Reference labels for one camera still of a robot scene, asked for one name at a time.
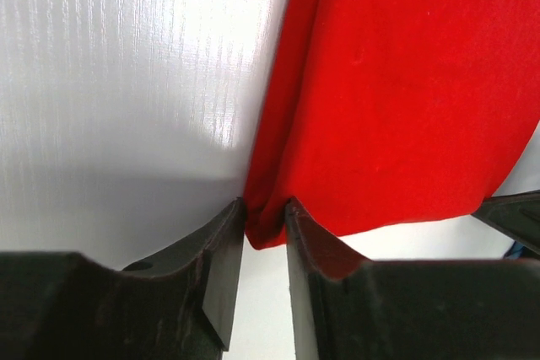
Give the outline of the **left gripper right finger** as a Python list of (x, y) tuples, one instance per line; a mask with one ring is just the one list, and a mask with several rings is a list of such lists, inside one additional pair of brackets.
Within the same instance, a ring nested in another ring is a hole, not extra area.
[(536, 359), (539, 255), (373, 261), (285, 209), (299, 359)]

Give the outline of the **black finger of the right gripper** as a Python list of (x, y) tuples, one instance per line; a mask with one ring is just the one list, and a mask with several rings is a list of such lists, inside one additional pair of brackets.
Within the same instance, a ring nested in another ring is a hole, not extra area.
[(472, 215), (539, 255), (539, 191), (491, 197)]

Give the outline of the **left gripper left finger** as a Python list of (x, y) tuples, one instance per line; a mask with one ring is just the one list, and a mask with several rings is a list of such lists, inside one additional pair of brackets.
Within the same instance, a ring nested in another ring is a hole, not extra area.
[(1, 255), (4, 359), (220, 359), (230, 347), (246, 208), (114, 271), (77, 252)]

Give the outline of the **red t shirt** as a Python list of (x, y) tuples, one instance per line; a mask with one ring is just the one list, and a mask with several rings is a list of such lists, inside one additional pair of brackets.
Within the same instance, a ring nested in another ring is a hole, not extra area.
[(539, 121), (539, 0), (289, 0), (244, 191), (343, 236), (474, 212)]

